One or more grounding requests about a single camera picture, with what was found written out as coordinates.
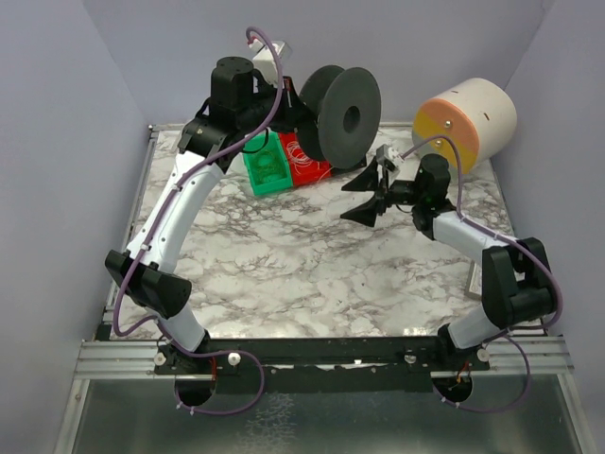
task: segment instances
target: table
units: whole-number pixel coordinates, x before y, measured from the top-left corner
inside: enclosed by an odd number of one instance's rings
[[[164,188],[179,134],[158,134],[137,230]],[[381,128],[372,150],[385,143],[405,151],[410,130]],[[406,160],[399,178],[413,179],[418,163]],[[371,196],[340,191],[353,176],[257,198],[235,159],[197,215],[175,271],[192,281],[189,303],[213,337],[433,334],[479,304],[464,291],[469,259],[418,233],[411,215],[391,209],[374,229],[339,218]],[[452,201],[456,193],[451,187]],[[471,217],[511,233],[489,162],[466,177],[463,200]],[[120,315],[127,326],[145,311],[127,300]],[[148,323],[131,337],[159,335]]]

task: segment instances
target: purple cable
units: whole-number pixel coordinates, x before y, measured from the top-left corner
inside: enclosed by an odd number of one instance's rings
[[[226,147],[225,149],[221,150],[217,154],[204,159],[201,163],[197,164],[196,166],[191,167],[176,182],[175,185],[178,187],[182,186],[187,180],[189,180],[189,178],[192,175],[194,175],[198,170],[200,170],[204,166],[210,165],[217,159],[220,159],[227,154],[230,154],[233,152],[239,152],[239,150],[241,150],[252,139],[252,137],[259,134],[265,128],[268,127],[269,123],[273,119],[273,116],[277,113],[277,110],[280,107],[280,102],[282,100],[282,91],[283,91],[283,86],[284,86],[283,85],[284,72],[283,72],[283,68],[282,68],[282,62],[280,61],[280,58],[277,55],[277,51],[275,50],[275,47],[273,47],[273,45],[271,45],[271,40],[268,38],[268,36],[265,34],[265,32],[263,30],[260,30],[260,29],[256,28],[255,26],[249,26],[246,29],[246,38],[248,39],[249,42],[252,39],[252,33],[257,35],[261,39],[261,42],[271,52],[271,56],[273,57],[273,60],[275,61],[275,67],[277,68],[277,79],[280,81],[280,83],[277,85],[277,94],[275,95],[275,101],[273,102],[273,105],[271,106],[271,110],[269,111],[267,118],[265,118],[265,120],[258,126],[258,128],[256,128],[253,132],[251,132],[247,137],[244,137],[239,142],[235,142],[234,144]],[[168,196],[166,197],[164,203],[162,204],[162,206],[160,207],[160,210],[158,211],[158,215],[154,219],[153,223],[151,224],[151,227],[149,228],[149,230],[147,232],[147,236],[145,237],[145,240],[143,241],[143,245],[148,246],[149,242],[153,238],[153,234],[155,234],[156,230],[158,229],[158,226],[160,225],[160,222],[162,222],[165,212],[167,211],[168,207],[170,206],[170,203],[172,202],[172,200],[174,199],[174,197],[177,195],[178,192],[179,192],[179,189],[175,188],[168,193]],[[148,316],[144,317],[143,319],[139,320],[137,323],[135,323],[130,328],[126,329],[125,331],[122,331],[119,326],[120,308],[122,307],[122,300],[124,299],[124,295],[126,295],[126,288],[128,287],[130,279],[132,278],[132,275],[134,274],[136,267],[141,262],[141,259],[143,258],[143,255],[145,254],[145,252],[146,252],[145,250],[141,249],[141,251],[139,251],[139,253],[134,257],[134,260],[132,260],[132,264],[130,265],[129,270],[127,271],[126,275],[124,276],[124,281],[122,281],[122,285],[120,286],[120,289],[117,292],[117,296],[115,297],[115,306],[113,308],[112,326],[113,326],[113,332],[119,338],[123,338],[123,337],[131,334],[134,330],[136,330],[143,323],[146,323],[150,320],[155,319],[155,317],[153,315],[148,315]]]
[[[536,267],[538,267],[538,269],[541,272],[543,272],[546,275],[546,277],[550,281],[550,284],[552,285],[552,288],[554,289],[556,309],[555,309],[555,315],[552,317],[552,319],[550,319],[548,322],[543,323],[538,326],[512,326],[510,329],[547,329],[547,328],[549,328],[550,326],[552,326],[553,324],[555,324],[556,322],[559,321],[559,319],[561,318],[562,311],[563,311],[563,297],[562,297],[561,287],[559,286],[559,283],[555,279],[555,276],[553,276],[552,272],[550,272],[550,270],[546,267],[546,265],[544,263],[542,263],[538,259],[538,257],[536,257],[533,253],[528,251],[527,248],[525,248],[522,245],[520,245],[519,243],[517,243],[514,239],[510,239],[507,236],[500,235],[497,232],[495,232],[494,230],[492,230],[484,225],[481,225],[481,224],[473,221],[472,219],[468,219],[466,216],[464,216],[464,214],[462,213],[462,163],[460,161],[460,153],[458,151],[458,147],[456,147],[456,144],[454,143],[454,141],[452,139],[450,139],[447,135],[442,135],[442,134],[433,135],[431,137],[424,139],[421,143],[415,145],[414,147],[412,147],[408,151],[406,151],[404,154],[402,154],[402,156],[401,156],[402,159],[405,159],[407,156],[412,154],[418,148],[423,147],[424,145],[426,145],[429,142],[432,142],[433,140],[436,140],[436,139],[443,139],[443,140],[447,141],[450,144],[450,146],[452,147],[452,150],[454,151],[454,155],[456,156],[456,164],[458,166],[458,197],[456,200],[456,213],[458,214],[458,217],[460,219],[462,219],[462,222],[470,225],[471,227],[475,228],[482,234],[493,236],[495,239],[499,239],[500,241],[507,243],[508,245],[512,246],[517,251],[522,253],[525,257],[527,257],[529,260],[531,260],[531,262],[533,262],[533,264]],[[502,333],[500,333],[497,337],[501,337],[506,332],[507,331],[502,331]]]
[[[506,339],[507,341],[509,341],[510,343],[512,343],[515,347],[517,347],[517,350],[519,350],[519,352],[521,353],[521,356],[523,357],[523,362],[526,364],[526,370],[527,370],[526,385],[524,386],[521,394],[519,394],[519,396],[516,399],[514,399],[512,402],[510,402],[509,404],[507,404],[503,407],[498,407],[496,409],[477,409],[475,407],[466,407],[464,405],[460,405],[459,403],[452,402],[451,400],[443,397],[443,394],[441,394],[439,392],[439,390],[435,386],[433,386],[433,391],[441,398],[441,402],[449,405],[450,407],[454,407],[455,409],[458,409],[458,410],[466,410],[466,411],[470,411],[473,413],[490,414],[490,413],[501,413],[504,411],[512,410],[512,409],[518,407],[519,405],[521,405],[527,399],[527,396],[529,395],[529,390],[531,389],[531,368],[529,367],[529,359],[527,358],[527,354],[526,354],[526,352],[523,351],[523,348],[521,348],[521,345],[519,345],[519,343],[517,343],[515,340],[513,340],[512,338],[510,338],[507,335],[504,335],[502,337],[504,339]]]
[[[249,353],[249,352],[245,352],[243,350],[225,350],[222,352],[213,352],[213,353],[193,353],[193,352],[190,352],[187,349],[185,349],[182,345],[180,345],[175,340],[171,339],[170,335],[166,332],[166,330],[164,329],[164,327],[162,326],[161,323],[158,323],[158,327],[160,328],[160,331],[162,332],[162,334],[164,334],[166,336],[166,338],[168,339],[168,341],[170,341],[170,343],[172,345],[174,345],[179,351],[181,351],[182,353],[184,353],[185,355],[187,355],[190,358],[201,358],[201,359],[216,358],[216,357],[222,357],[225,355],[229,355],[231,353],[237,353],[238,355],[250,358],[252,361],[254,361],[254,364],[256,365],[256,367],[258,368],[258,371],[260,372],[261,382],[260,382],[260,385],[258,386],[258,391],[256,392],[256,395],[246,405],[243,405],[237,409],[205,410],[205,409],[202,409],[199,407],[190,407],[190,406],[182,403],[182,399],[181,399],[181,396],[179,395],[179,391],[176,390],[176,388],[175,388],[175,397],[177,398],[178,408],[184,407],[185,409],[190,410],[190,411],[192,410],[195,413],[209,414],[211,416],[231,416],[233,414],[238,414],[238,413],[248,410],[249,408],[251,408],[253,405],[255,405],[260,400],[261,396],[263,395],[263,390],[265,389],[265,371],[263,370],[263,365],[261,364],[261,361],[259,361],[255,355],[253,355],[252,353]]]

